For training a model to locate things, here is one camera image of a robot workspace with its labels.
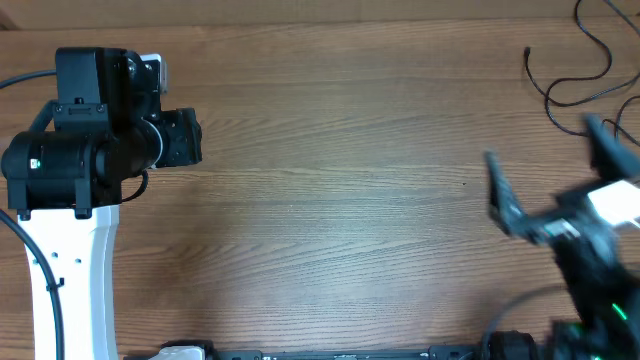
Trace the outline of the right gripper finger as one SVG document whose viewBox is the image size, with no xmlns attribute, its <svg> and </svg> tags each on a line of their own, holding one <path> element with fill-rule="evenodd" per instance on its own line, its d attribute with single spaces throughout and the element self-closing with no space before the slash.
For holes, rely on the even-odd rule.
<svg viewBox="0 0 640 360">
<path fill-rule="evenodd" d="M 619 143 L 601 126 L 594 114 L 583 118 L 590 142 L 591 166 L 604 181 L 618 181 L 639 176 L 639 157 Z"/>
<path fill-rule="evenodd" d="M 511 183 L 492 151 L 484 153 L 488 172 L 488 213 L 498 228 L 508 236 L 521 236 L 526 213 L 513 191 Z"/>
</svg>

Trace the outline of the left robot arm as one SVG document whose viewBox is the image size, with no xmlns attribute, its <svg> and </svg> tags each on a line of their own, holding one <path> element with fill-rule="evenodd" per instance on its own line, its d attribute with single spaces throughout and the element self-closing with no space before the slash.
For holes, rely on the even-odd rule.
<svg viewBox="0 0 640 360">
<path fill-rule="evenodd" d="M 114 359 L 122 184 L 199 163 L 202 130 L 193 109 L 162 109 L 158 54 L 63 47 L 52 75 L 56 97 L 2 155 L 1 219 L 27 251 L 36 357 Z"/>
</svg>

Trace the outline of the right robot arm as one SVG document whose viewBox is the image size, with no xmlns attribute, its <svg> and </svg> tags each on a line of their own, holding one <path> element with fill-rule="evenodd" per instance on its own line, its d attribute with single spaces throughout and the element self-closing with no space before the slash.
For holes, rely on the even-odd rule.
<svg viewBox="0 0 640 360">
<path fill-rule="evenodd" d="M 639 225 L 639 157 L 583 118 L 591 166 L 598 177 L 556 195 L 556 206 L 526 213 L 497 157 L 488 152 L 488 213 L 510 237 L 552 249 L 578 323 L 556 322 L 545 345 L 550 359 L 636 359 L 639 278 L 618 255 L 619 232 Z"/>
</svg>

